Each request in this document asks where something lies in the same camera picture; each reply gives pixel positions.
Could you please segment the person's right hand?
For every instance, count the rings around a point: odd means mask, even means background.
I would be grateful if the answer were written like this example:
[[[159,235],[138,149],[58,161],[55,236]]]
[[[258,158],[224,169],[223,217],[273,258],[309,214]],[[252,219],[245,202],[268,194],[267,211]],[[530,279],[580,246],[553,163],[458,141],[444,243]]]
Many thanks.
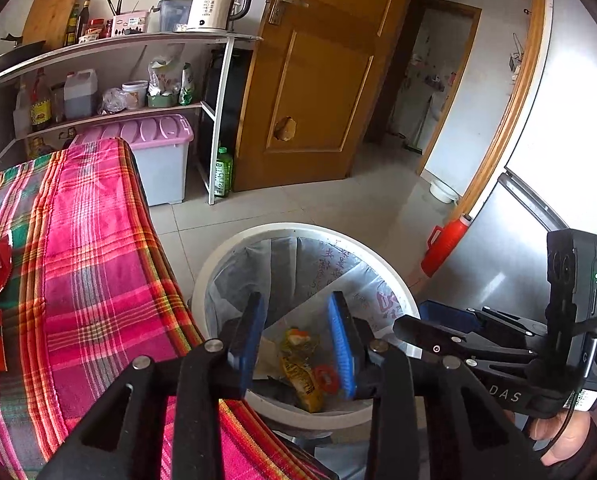
[[[592,418],[588,412],[573,411],[571,419],[567,423],[560,437],[556,434],[565,422],[567,412],[560,412],[550,419],[536,419],[530,423],[529,436],[535,440],[549,440],[551,448],[541,456],[541,462],[545,466],[569,460],[582,447],[588,437]]]

